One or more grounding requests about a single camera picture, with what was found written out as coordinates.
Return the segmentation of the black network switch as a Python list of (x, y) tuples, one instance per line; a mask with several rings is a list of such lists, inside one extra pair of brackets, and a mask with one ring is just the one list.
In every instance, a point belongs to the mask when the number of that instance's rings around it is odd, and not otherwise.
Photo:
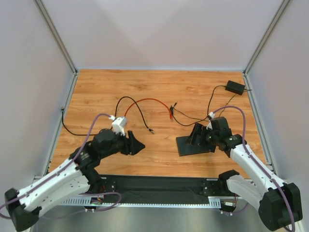
[(186, 142), (187, 139), (188, 136), (176, 137), (176, 144), (180, 157), (210, 152), (213, 153), (215, 151), (214, 146), (200, 146), (198, 144), (191, 145)]

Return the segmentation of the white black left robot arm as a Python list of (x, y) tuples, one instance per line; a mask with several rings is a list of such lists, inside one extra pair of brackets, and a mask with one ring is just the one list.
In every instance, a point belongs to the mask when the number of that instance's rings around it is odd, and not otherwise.
[(40, 180), (23, 189), (11, 188), (5, 192), (4, 205), (15, 230), (30, 228), (47, 211), (70, 197), (97, 193), (102, 179), (95, 168), (102, 159), (116, 153), (135, 155), (144, 148), (132, 131), (121, 134), (102, 129)]

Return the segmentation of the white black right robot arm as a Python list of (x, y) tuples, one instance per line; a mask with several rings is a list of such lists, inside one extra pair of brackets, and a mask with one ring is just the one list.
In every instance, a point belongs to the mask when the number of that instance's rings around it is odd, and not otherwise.
[(235, 161), (247, 173), (248, 182), (238, 172), (222, 173), (228, 191), (242, 197), (254, 207), (263, 224), (270, 230), (292, 226), (303, 219), (300, 190), (276, 176), (254, 154), (240, 134), (232, 134), (225, 118), (212, 120), (209, 125), (196, 123), (186, 143), (198, 145), (209, 152), (216, 148)]

